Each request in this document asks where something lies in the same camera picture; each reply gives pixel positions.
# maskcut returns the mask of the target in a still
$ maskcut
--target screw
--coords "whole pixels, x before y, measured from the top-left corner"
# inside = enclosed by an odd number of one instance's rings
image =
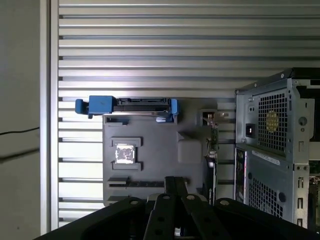
[[[222,201],[220,201],[220,204],[224,205],[224,206],[228,206],[229,202],[227,200],[222,200]]]
[[[186,198],[189,200],[195,200],[195,196],[193,196],[193,195],[188,195]]]

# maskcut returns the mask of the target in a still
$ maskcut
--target power supply fan grille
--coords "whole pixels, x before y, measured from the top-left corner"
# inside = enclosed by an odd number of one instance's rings
[[[284,209],[277,203],[277,192],[255,178],[249,183],[249,206],[283,218]]]
[[[284,93],[260,97],[258,108],[258,144],[284,152],[288,128],[287,98]]]

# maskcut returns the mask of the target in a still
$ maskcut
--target white label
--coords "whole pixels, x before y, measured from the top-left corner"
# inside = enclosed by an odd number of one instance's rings
[[[259,152],[257,152],[257,151],[252,151],[252,154],[253,154],[253,155],[256,155],[256,156],[259,157],[259,158],[262,158],[262,159],[264,159],[264,160],[267,160],[267,161],[270,162],[270,163],[273,163],[273,164],[276,164],[276,165],[279,165],[279,166],[280,166],[280,161],[277,160],[277,159],[274,159],[274,158],[272,158],[272,157],[270,157],[270,156],[264,155],[264,154],[259,153]]]

